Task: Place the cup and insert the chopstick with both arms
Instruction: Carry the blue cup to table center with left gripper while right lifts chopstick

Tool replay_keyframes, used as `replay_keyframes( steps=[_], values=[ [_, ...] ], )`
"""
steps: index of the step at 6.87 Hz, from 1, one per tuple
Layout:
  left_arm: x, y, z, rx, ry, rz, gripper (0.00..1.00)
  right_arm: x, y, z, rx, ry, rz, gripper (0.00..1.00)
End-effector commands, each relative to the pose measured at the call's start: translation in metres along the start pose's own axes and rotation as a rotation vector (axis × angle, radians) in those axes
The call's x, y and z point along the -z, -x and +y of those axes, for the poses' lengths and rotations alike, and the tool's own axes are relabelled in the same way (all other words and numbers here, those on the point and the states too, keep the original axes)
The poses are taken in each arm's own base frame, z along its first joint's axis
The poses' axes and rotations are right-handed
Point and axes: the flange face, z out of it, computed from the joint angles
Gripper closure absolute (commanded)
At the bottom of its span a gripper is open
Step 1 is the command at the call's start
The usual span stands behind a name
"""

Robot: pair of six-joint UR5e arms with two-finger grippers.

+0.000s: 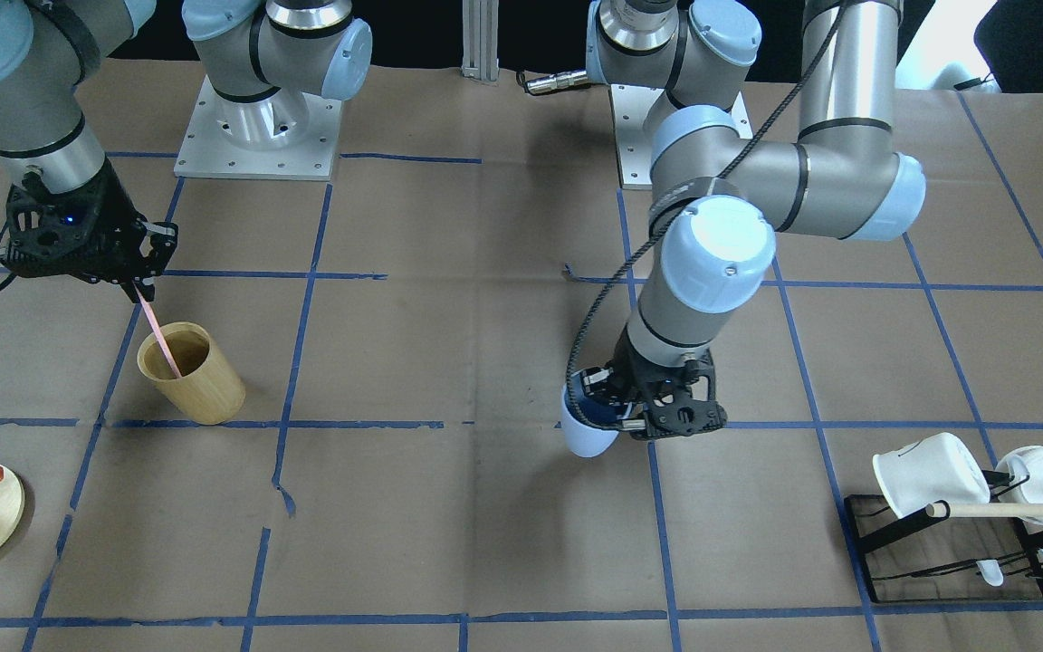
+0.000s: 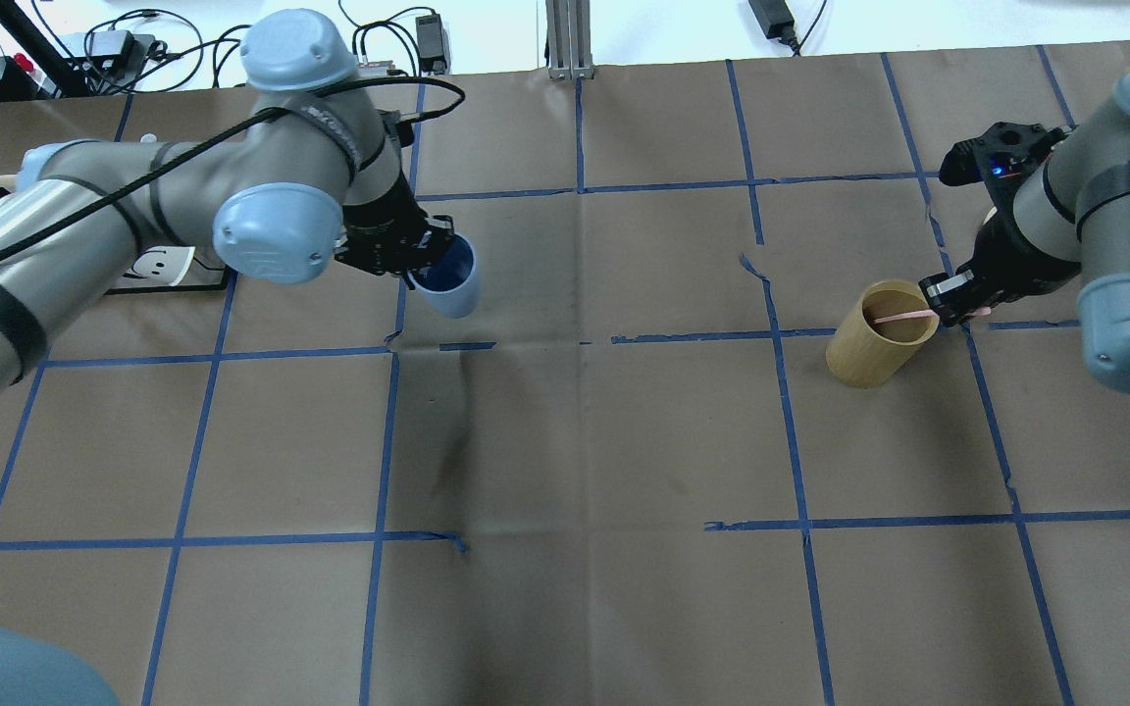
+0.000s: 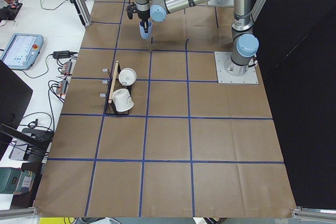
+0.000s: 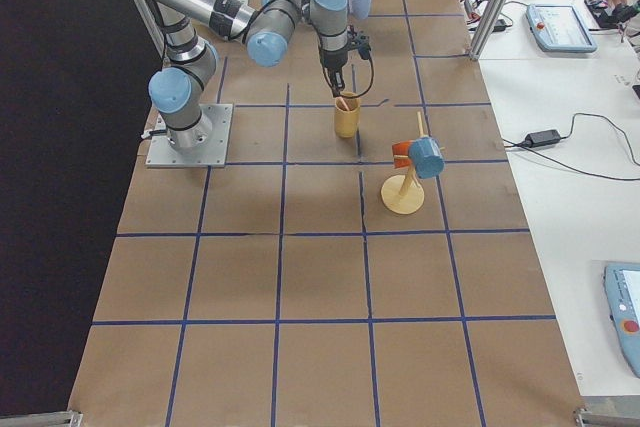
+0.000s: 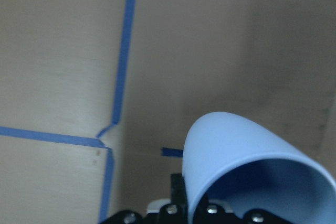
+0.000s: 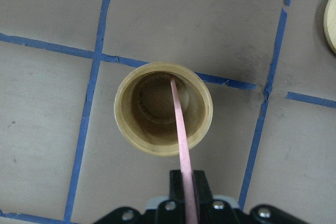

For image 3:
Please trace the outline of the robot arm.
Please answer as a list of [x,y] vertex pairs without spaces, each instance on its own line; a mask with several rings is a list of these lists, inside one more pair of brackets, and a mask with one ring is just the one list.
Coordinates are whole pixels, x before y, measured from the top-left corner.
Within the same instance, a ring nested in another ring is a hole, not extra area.
[[[168,14],[208,1],[210,0],[135,0],[129,3],[127,15],[129,19],[132,19],[134,14],[138,15],[141,37],[146,39],[152,22],[163,22]],[[259,47],[258,39],[253,35],[253,24],[251,0],[234,0],[234,47],[230,58],[224,64],[226,72],[232,76],[243,76],[252,67],[250,61]]]

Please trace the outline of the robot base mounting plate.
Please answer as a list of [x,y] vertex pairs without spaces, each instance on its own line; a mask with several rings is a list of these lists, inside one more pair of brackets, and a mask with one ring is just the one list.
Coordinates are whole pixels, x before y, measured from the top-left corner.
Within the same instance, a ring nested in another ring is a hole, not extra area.
[[253,59],[248,65],[238,66],[232,62],[231,52],[215,51],[215,65],[219,84],[258,84]]

